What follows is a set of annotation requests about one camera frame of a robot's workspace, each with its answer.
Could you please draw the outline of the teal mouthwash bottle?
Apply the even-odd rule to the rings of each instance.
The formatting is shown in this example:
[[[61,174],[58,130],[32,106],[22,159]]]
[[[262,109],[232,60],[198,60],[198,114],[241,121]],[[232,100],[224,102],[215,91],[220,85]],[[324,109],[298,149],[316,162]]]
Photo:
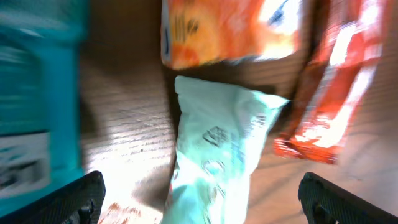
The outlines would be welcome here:
[[[1,215],[79,179],[84,0],[1,0]]]

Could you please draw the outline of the white plastic packet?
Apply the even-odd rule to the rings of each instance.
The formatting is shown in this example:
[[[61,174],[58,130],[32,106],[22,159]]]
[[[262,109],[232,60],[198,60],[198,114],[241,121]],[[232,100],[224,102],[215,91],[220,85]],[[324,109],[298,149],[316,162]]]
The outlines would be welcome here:
[[[163,223],[243,223],[250,177],[287,100],[178,76],[176,162]]]

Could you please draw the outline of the yellow snack bag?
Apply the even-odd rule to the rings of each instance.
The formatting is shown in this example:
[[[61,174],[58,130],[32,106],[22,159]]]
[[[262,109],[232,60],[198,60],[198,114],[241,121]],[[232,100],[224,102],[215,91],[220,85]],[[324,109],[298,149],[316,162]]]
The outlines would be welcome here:
[[[159,224],[162,213],[142,204],[112,203],[100,215],[98,224]]]

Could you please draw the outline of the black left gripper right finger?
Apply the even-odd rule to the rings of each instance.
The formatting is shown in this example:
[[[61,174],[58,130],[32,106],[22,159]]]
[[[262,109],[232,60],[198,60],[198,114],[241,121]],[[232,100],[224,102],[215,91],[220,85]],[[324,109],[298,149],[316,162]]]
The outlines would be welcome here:
[[[314,174],[305,173],[298,199],[310,224],[397,224],[397,217]]]

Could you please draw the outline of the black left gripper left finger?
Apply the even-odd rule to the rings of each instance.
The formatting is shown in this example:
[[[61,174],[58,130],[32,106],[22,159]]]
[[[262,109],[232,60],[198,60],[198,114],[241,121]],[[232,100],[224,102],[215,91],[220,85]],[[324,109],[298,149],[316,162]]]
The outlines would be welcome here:
[[[97,224],[105,195],[103,175],[99,171],[93,171],[1,217],[1,223]]]

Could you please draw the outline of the red chocolate bar wrapper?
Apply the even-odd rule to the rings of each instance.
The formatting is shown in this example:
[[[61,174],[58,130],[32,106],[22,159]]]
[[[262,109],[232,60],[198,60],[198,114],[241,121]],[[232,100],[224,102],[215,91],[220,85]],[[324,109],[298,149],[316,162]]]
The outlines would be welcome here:
[[[375,75],[394,2],[322,4],[315,19],[320,40],[300,76],[290,122],[273,148],[281,157],[334,164]]]

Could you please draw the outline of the orange tissue packet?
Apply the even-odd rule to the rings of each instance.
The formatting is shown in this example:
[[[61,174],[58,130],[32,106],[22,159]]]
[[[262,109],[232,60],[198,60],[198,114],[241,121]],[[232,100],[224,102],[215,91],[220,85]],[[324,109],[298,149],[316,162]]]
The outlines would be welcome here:
[[[173,70],[296,52],[301,0],[164,0],[161,59]]]

